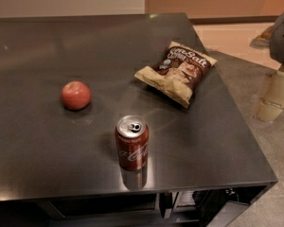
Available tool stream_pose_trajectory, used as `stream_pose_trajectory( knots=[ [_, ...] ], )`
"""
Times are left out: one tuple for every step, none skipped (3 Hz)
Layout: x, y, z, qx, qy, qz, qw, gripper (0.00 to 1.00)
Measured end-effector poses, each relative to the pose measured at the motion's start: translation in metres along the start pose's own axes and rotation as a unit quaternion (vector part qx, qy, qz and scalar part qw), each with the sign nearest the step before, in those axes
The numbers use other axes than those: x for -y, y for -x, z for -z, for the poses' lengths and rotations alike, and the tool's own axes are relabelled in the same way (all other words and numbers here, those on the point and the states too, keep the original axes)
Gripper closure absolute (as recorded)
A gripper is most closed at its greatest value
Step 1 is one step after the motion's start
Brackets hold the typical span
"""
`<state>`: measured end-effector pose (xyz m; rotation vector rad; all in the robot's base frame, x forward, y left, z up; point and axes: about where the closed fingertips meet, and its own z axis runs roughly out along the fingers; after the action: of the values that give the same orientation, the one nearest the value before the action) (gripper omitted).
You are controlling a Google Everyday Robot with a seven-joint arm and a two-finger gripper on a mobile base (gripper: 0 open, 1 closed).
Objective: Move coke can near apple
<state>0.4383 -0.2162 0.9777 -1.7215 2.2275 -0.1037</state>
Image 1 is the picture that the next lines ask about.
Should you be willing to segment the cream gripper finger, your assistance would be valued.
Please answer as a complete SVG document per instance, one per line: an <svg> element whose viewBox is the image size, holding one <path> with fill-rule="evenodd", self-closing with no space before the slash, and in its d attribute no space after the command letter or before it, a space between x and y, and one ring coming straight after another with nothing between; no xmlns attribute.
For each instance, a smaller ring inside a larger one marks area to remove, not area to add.
<svg viewBox="0 0 284 227"><path fill-rule="evenodd" d="M255 117L264 122L274 121L284 111L284 65L267 74L256 106Z"/></svg>

